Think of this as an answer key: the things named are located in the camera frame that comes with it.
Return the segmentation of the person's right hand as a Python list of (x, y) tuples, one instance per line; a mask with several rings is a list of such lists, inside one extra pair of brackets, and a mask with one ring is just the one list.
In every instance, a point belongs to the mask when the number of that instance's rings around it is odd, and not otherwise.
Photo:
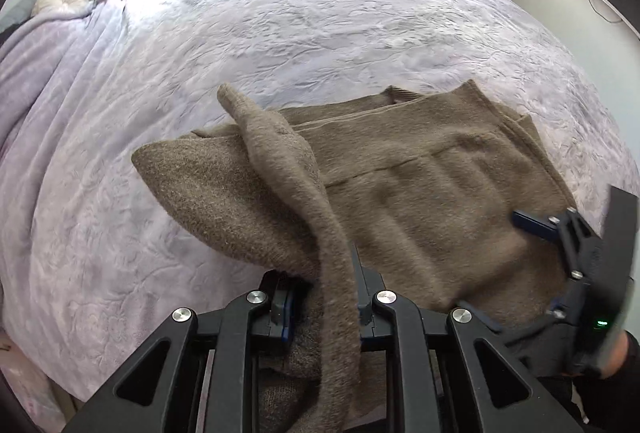
[(600, 373), (602, 379), (611, 378), (622, 369), (629, 356), (630, 343), (633, 339), (634, 336), (630, 335), (626, 330), (620, 331), (616, 340), (610, 345), (601, 359)]

